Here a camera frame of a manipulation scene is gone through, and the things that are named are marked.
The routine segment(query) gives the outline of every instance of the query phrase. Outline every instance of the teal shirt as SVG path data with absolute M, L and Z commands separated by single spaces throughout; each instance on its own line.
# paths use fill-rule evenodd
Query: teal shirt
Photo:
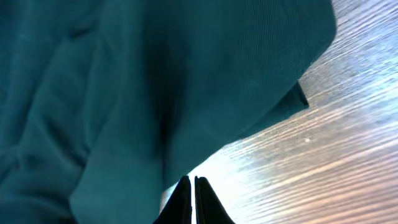
M 163 190 L 308 104 L 330 0 L 0 1 L 0 223 L 152 223 Z

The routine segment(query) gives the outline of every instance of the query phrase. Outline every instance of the wooden table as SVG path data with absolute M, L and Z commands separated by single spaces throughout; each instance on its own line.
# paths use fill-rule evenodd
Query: wooden table
M 336 39 L 300 80 L 310 109 L 190 174 L 236 223 L 398 223 L 398 1 L 333 4 Z

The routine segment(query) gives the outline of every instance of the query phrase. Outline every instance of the teal fabric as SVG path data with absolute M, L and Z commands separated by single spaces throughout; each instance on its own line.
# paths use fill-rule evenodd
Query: teal fabric
M 152 223 L 163 190 L 308 104 L 330 0 L 0 1 L 0 223 Z

